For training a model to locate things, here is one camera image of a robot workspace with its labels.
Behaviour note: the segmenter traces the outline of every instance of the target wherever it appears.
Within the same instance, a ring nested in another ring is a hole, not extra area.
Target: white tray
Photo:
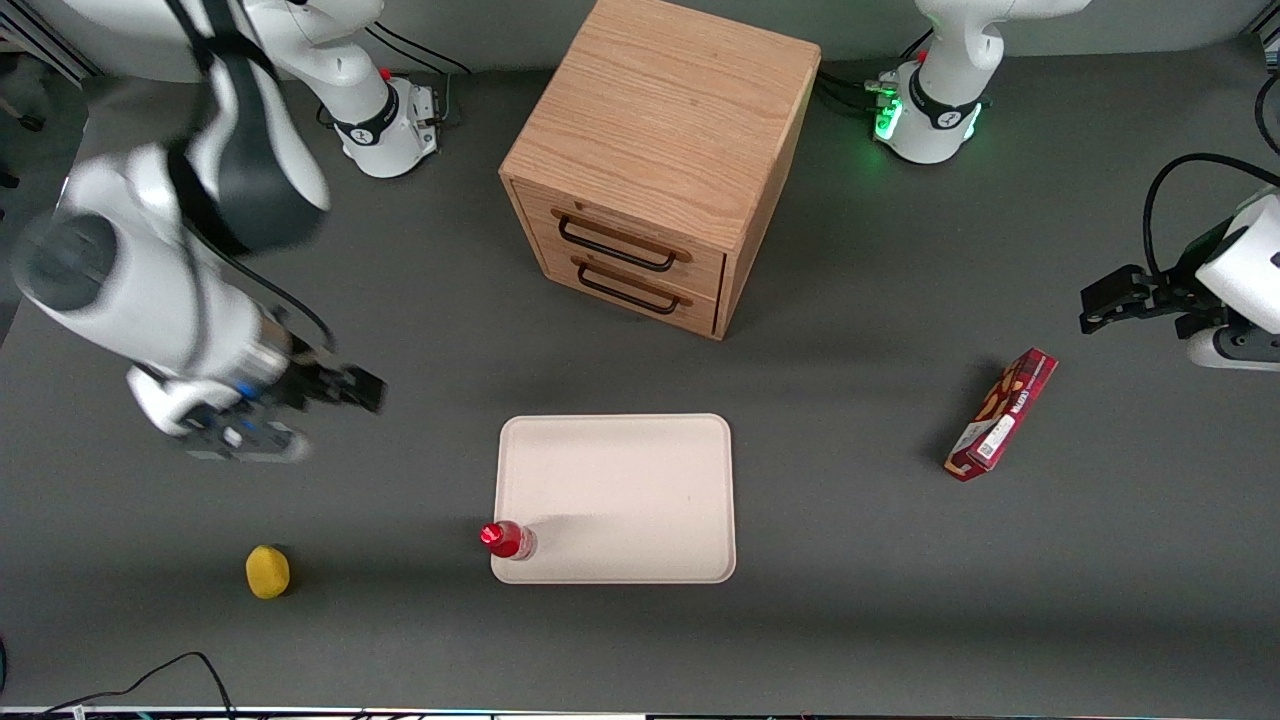
[[[492,557],[512,584],[722,583],[733,574],[733,465],[719,415],[512,418],[495,520],[538,537]]]

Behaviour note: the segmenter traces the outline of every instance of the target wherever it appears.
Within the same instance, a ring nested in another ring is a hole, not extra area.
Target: wooden drawer cabinet
[[[499,170],[543,273],[723,338],[818,60],[659,0],[599,0]]]

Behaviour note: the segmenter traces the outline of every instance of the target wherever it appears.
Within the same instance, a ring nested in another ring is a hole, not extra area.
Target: yellow ball
[[[260,544],[244,561],[248,589],[261,600],[279,597],[289,587],[289,560],[269,544]]]

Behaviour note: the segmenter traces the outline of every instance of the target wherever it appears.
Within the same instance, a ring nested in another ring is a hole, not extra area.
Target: green light
[[[964,138],[969,140],[973,137],[973,128],[978,124],[978,115],[982,114],[982,102],[973,109],[973,117],[969,118],[969,129],[964,131]]]
[[[876,118],[876,136],[881,140],[887,141],[893,137],[893,128],[897,127],[897,119],[902,115],[902,101],[897,97],[881,109],[879,115]]]

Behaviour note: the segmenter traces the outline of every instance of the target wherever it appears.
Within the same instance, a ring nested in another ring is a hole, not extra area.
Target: drawer
[[[695,292],[671,291],[635,273],[589,260],[585,252],[545,254],[547,277],[672,325],[710,336],[716,328],[716,301]]]
[[[513,184],[544,256],[572,254],[594,266],[644,278],[666,290],[719,296],[722,252],[675,240],[541,187],[518,181]]]

